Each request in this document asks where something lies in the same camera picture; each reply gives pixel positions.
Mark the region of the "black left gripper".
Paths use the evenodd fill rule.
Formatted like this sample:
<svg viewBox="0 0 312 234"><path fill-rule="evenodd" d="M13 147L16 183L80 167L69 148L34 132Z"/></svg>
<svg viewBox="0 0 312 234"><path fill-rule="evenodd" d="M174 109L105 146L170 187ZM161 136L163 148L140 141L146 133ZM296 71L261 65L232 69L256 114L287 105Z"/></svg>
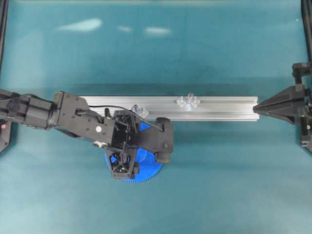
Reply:
<svg viewBox="0 0 312 234"><path fill-rule="evenodd" d="M55 94L54 107L55 129L70 137L89 141L99 148L110 149L106 150L106 161L112 179L135 179L139 173L137 149L126 149L130 123L101 116L90 109L84 98L62 91Z"/></svg>

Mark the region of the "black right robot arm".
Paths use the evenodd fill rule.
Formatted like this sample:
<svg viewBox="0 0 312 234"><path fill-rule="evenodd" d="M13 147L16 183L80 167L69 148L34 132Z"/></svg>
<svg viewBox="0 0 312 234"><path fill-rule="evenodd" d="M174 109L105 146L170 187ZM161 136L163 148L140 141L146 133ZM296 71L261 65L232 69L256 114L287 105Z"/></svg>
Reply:
<svg viewBox="0 0 312 234"><path fill-rule="evenodd" d="M300 144L309 152L312 151L312 89L303 84L302 78L311 74L311 62L293 64L295 85L253 107L256 114L299 125Z"/></svg>

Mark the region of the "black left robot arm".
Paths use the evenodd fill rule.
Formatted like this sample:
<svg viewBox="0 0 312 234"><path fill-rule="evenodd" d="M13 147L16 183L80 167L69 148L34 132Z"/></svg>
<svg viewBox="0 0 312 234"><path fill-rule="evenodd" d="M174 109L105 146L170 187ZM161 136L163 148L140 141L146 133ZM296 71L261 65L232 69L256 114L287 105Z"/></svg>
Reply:
<svg viewBox="0 0 312 234"><path fill-rule="evenodd" d="M93 143L106 151L113 179L134 179L139 173L132 137L139 132L140 123L130 111L116 111L112 116L105 108L102 116L92 111L84 98L63 91L49 101L1 90L0 118L35 129L54 128Z"/></svg>

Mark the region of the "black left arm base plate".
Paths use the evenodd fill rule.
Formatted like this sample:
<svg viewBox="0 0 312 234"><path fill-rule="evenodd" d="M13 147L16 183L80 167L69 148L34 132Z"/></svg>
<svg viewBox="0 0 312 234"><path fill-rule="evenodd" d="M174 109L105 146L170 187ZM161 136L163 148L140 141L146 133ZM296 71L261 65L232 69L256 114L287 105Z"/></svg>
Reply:
<svg viewBox="0 0 312 234"><path fill-rule="evenodd" d="M0 153L3 153L10 145L12 122L0 120Z"/></svg>

